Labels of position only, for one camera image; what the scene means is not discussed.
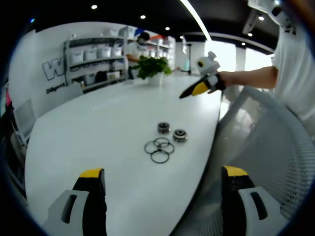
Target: ceiling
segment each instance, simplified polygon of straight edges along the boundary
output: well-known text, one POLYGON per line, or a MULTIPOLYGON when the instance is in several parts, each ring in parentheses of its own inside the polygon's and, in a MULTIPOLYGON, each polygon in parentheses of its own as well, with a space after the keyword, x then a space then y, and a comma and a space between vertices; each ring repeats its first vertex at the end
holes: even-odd
MULTIPOLYGON (((247 0, 190 0, 206 28, 210 32, 228 34, 249 39, 274 49, 278 40, 278 26, 268 16, 259 21, 256 11, 253 37, 243 34, 249 15, 255 11, 247 6, 247 0)), ((74 0, 55 0, 42 5, 23 3, 26 31, 43 29, 80 21, 103 21, 133 25, 162 35, 171 35, 180 40, 184 35, 187 41, 204 41, 205 37, 197 22, 180 0, 87 0, 84 3, 74 0)))

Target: ceiling light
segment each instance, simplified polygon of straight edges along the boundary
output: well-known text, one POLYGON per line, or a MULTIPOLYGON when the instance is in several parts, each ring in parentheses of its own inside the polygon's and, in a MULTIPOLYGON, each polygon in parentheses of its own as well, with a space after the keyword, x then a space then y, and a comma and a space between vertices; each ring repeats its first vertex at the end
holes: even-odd
POLYGON ((196 12, 196 10, 193 8, 193 6, 191 5, 191 3, 188 0, 180 0, 182 2, 182 4, 184 4, 184 6, 187 8, 187 10, 191 13, 191 15, 193 16, 193 18, 197 21, 199 27, 201 28, 203 34, 206 36, 206 39, 208 41, 211 41, 211 37, 209 35, 209 32, 207 31, 207 28, 205 27, 204 23, 202 22, 202 20, 200 19, 200 16, 198 15, 198 13, 196 12))

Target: green plant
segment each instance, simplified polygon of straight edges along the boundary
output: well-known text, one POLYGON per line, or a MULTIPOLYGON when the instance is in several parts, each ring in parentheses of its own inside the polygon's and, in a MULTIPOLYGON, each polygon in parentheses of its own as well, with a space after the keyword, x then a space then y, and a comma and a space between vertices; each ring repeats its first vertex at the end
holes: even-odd
POLYGON ((166 58, 146 58, 140 57, 139 64, 133 67, 139 69, 138 77, 145 79, 147 77, 153 77, 160 72, 164 72, 166 75, 172 74, 171 68, 168 66, 166 58))

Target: person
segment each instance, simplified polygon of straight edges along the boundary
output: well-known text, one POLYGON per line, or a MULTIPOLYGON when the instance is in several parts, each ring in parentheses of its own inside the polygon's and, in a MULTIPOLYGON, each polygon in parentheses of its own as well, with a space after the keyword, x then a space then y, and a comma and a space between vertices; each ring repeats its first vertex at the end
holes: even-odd
POLYGON ((273 66, 219 74, 226 87, 243 85, 274 89, 273 96, 301 120, 315 142, 315 59, 302 27, 289 20, 281 5, 270 0, 265 3, 265 11, 280 25, 273 66))
POLYGON ((150 39, 148 33, 143 32, 139 35, 136 42, 129 43, 127 45, 126 53, 129 67, 128 67, 128 76, 129 79, 134 79, 132 74, 132 67, 137 65, 141 55, 141 51, 146 50, 146 42, 150 39))

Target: potted plant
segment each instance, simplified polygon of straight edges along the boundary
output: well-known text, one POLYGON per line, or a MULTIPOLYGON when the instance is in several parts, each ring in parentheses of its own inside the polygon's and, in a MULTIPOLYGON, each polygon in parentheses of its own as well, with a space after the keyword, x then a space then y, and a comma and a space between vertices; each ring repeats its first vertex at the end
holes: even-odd
POLYGON ((155 86, 161 84, 163 74, 170 75, 172 73, 166 58, 157 59, 141 56, 139 64, 134 69, 139 69, 139 78, 143 80, 148 78, 149 84, 155 86))

